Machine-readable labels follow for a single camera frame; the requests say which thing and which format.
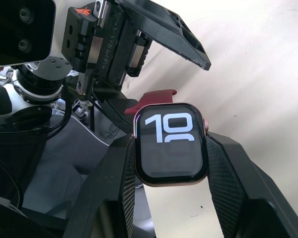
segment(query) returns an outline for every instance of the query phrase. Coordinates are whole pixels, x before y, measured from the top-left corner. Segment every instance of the orange light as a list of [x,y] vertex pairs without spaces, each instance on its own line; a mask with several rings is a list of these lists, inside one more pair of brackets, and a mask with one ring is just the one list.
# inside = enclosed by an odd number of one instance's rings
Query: orange light
[[75,11],[77,11],[78,14],[90,15],[90,9],[87,9],[87,7],[83,9],[75,8]]

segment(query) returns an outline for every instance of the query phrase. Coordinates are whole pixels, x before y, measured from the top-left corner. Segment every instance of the red strap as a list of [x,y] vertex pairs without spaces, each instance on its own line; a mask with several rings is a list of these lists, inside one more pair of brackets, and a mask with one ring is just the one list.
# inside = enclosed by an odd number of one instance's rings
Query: red strap
[[140,108],[149,104],[173,103],[172,96],[176,95],[176,93],[177,91],[173,89],[147,92],[135,106],[126,109],[125,114],[136,114]]

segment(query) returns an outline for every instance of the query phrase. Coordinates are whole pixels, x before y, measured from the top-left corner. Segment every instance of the watch crown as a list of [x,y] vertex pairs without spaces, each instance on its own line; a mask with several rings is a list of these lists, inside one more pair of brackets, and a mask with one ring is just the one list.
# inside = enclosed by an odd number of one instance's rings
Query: watch crown
[[205,129],[206,132],[209,131],[209,121],[206,120],[206,119],[204,119],[204,129]]

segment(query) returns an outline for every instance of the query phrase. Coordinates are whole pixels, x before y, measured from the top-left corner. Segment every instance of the white wall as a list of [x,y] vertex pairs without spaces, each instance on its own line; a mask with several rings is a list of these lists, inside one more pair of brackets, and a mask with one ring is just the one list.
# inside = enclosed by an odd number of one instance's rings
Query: white wall
[[[240,142],[298,214],[298,0],[156,1],[184,19],[212,66],[203,71],[153,44],[125,94],[176,89],[174,100]],[[146,192],[158,238],[222,236],[206,180]]]

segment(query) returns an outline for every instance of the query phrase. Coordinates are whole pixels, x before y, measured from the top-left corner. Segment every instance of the time display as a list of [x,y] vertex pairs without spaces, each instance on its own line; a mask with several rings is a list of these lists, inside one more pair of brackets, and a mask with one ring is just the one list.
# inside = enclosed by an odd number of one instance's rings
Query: time display
[[189,104],[142,108],[135,119],[136,170],[149,184],[203,178],[208,169],[203,119]]

